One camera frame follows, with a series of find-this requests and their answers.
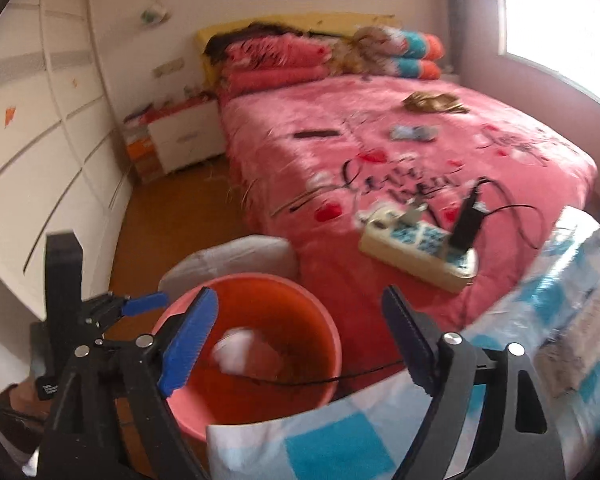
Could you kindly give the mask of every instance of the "person's hand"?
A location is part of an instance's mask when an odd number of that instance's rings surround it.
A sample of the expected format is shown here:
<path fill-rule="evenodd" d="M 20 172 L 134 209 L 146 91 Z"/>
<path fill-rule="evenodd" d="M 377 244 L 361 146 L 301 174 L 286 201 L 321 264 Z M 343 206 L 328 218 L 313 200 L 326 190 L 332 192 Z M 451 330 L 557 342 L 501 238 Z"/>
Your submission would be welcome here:
<path fill-rule="evenodd" d="M 9 392 L 11 407 L 17 412 L 47 418 L 51 410 L 51 400 L 40 400 L 33 379 L 27 379 Z"/>

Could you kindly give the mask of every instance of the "window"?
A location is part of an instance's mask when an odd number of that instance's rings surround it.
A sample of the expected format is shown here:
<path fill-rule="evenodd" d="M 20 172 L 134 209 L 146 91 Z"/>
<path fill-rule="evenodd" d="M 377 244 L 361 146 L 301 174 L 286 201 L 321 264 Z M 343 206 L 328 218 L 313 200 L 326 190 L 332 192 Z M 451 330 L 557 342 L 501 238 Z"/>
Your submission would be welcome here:
<path fill-rule="evenodd" d="M 600 101 L 600 0 L 505 0 L 506 52 Z"/>

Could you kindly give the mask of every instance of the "blue gripper pad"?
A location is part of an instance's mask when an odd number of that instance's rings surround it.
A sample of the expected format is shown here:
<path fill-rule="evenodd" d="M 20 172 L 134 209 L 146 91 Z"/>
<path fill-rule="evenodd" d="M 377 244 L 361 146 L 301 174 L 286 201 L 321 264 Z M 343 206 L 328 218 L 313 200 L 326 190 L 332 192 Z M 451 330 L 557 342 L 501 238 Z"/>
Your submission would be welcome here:
<path fill-rule="evenodd" d="M 149 312 L 155 308 L 167 306 L 169 304 L 169 298 L 164 292 L 156 292 L 155 294 L 148 294 L 141 298 L 129 300 L 122 307 L 123 316 L 137 316 L 144 312 Z"/>
<path fill-rule="evenodd" d="M 175 390 L 187 383 L 202 346 L 218 318 L 218 295 L 214 290 L 204 287 L 183 316 L 185 319 L 180 329 L 162 354 L 158 389 L 164 398 L 171 397 Z"/>

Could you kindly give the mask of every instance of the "metal screw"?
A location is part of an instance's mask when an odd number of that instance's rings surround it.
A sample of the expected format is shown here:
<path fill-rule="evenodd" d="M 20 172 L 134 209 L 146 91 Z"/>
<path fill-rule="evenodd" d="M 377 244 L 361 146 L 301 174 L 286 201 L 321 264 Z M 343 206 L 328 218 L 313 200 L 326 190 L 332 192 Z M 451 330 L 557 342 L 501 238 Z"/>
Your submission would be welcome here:
<path fill-rule="evenodd" d="M 525 354 L 525 347 L 523 347 L 520 343 L 509 343 L 509 345 L 507 345 L 507 350 L 518 357 Z"/>
<path fill-rule="evenodd" d="M 89 355 L 89 347 L 87 345 L 80 345 L 74 350 L 76 357 L 87 357 Z"/>
<path fill-rule="evenodd" d="M 442 339 L 449 345 L 459 345 L 462 342 L 462 336 L 455 332 L 447 332 L 442 336 Z"/>
<path fill-rule="evenodd" d="M 138 339 L 136 339 L 136 346 L 138 348 L 149 348 L 152 344 L 154 344 L 154 338 L 149 334 L 138 336 Z"/>

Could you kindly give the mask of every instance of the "bedside table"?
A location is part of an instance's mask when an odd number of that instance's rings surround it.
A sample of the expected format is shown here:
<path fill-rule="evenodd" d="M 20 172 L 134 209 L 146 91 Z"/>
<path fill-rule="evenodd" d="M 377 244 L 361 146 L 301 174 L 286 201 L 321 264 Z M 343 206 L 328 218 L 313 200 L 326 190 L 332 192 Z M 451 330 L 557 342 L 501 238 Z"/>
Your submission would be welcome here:
<path fill-rule="evenodd" d="M 225 150 L 218 102 L 192 104 L 148 124 L 164 173 L 171 173 Z"/>

